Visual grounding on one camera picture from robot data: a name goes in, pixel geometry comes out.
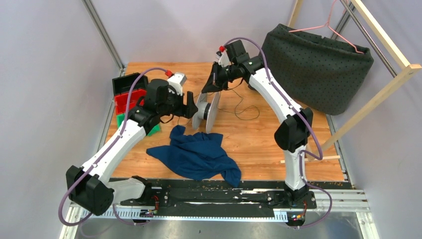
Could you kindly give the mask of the white cable spool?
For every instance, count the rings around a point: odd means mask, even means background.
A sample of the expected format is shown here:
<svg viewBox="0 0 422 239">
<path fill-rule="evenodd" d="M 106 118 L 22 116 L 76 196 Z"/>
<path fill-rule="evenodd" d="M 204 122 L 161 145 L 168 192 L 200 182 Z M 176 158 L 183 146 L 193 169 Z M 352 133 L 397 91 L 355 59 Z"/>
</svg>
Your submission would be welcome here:
<svg viewBox="0 0 422 239">
<path fill-rule="evenodd" d="M 220 92 L 216 92 L 211 102 L 208 102 L 208 94 L 200 93 L 196 102 L 198 111 L 192 118 L 192 126 L 197 130 L 202 121 L 206 122 L 206 133 L 211 133 L 213 128 L 220 100 Z"/>
</svg>

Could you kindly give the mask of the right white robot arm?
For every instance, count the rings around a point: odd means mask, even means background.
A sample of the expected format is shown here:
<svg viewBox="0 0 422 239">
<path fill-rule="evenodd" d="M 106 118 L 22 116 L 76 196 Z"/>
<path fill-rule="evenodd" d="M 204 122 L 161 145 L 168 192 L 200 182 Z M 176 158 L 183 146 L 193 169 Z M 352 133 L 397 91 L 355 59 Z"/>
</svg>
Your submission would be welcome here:
<svg viewBox="0 0 422 239">
<path fill-rule="evenodd" d="M 279 85 L 272 75 L 265 53 L 250 57 L 237 37 L 219 47 L 218 61 L 212 65 L 209 79 L 202 93 L 228 90 L 228 84 L 242 79 L 256 90 L 275 113 L 280 126 L 274 134 L 277 145 L 283 150 L 286 178 L 284 200 L 290 207 L 297 207 L 309 191 L 304 173 L 304 155 L 311 134 L 313 112 L 302 108 Z"/>
</svg>

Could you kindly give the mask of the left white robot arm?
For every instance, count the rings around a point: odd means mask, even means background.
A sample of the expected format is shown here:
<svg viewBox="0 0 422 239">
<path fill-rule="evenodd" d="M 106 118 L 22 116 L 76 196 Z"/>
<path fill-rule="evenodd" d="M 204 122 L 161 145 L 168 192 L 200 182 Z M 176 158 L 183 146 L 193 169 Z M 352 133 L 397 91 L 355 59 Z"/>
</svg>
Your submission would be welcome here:
<svg viewBox="0 0 422 239">
<path fill-rule="evenodd" d="M 66 172 L 68 198 L 91 214 L 100 216 L 113 204 L 135 200 L 140 205 L 151 202 L 153 193 L 138 176 L 111 182 L 116 167 L 143 140 L 162 116 L 192 118 L 198 111 L 193 93 L 183 93 L 187 78 L 176 73 L 167 80 L 153 79 L 147 85 L 143 105 L 134 106 L 128 119 L 110 140 L 82 166 Z"/>
</svg>

